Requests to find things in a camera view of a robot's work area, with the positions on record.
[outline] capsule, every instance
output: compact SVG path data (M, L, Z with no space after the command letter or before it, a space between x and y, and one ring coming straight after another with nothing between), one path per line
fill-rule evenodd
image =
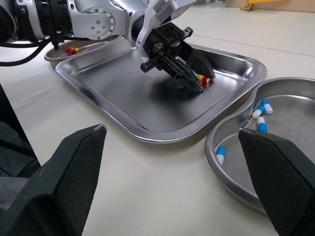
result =
M258 117L257 123L258 123L258 131L263 132L263 133L268 132L266 121L265 121L264 117Z
M203 76L203 75L198 75L198 80L202 81L203 83L209 83L210 82L210 79Z
M225 157L225 148L222 146L218 147L217 152L216 152L216 156L217 156L219 163L222 165L224 162L224 157Z
M272 109L269 101L267 99L261 100L261 105L264 106L266 113L271 114L274 110Z
M265 112L265 107L264 106L259 106L253 113L252 113L252 117L254 119L257 119L258 117L260 117L262 114L264 114Z

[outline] metal tray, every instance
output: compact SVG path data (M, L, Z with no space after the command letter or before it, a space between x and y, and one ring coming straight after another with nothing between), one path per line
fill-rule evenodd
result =
M261 213L265 212L253 188L236 133L241 127L257 129L251 115L263 98L274 109L272 114L264 114L268 133L291 140L315 164L315 80L311 79L278 78L261 83L242 107L213 127L205 145L209 164L228 192ZM218 146L226 149L222 166L215 155Z
M216 79L191 100L152 96L156 82L171 78L157 69L143 73L140 63L145 59L124 39L67 59L56 71L130 135L147 142L177 142L197 133L267 75L254 59L193 47L211 60Z

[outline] black cable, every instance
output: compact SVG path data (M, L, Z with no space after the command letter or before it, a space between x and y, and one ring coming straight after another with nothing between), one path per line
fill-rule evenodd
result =
M91 41L88 38L77 38L77 37L64 37L64 40L72 40L72 41Z
M16 151L18 153L36 158L36 155L35 155L32 148L21 147L21 146L15 145L13 143L7 142L7 141L2 140L2 139L0 139L0 147L7 148L10 150Z
M44 41L42 41L41 45L27 58L24 58L22 60L17 60L17 61L0 62L0 66L17 66L17 65L22 65L24 63L27 63L30 60L34 59L50 42L51 42L50 38L45 39Z
M8 176L12 177L12 175L10 175L7 171L5 171L5 169L2 168L1 166L0 166L0 170L2 170L3 172L5 172Z
M17 43L0 43L0 47L4 47L4 48L35 48L35 47L39 47L42 44L44 44L46 41L40 41L37 43L25 43L25 44L17 44Z

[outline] white table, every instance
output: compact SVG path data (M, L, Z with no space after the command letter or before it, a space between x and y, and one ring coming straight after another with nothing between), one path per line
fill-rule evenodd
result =
M195 30L188 42L253 57L266 65L268 79L315 79L314 22L310 13L241 12L220 4L194 6L176 20ZM0 59L30 52L1 48ZM106 124L98 187L83 235L277 235L267 217L223 189L205 156L205 132L163 148L138 141L54 72L44 53L25 65L0 68L0 83L41 164L65 136Z

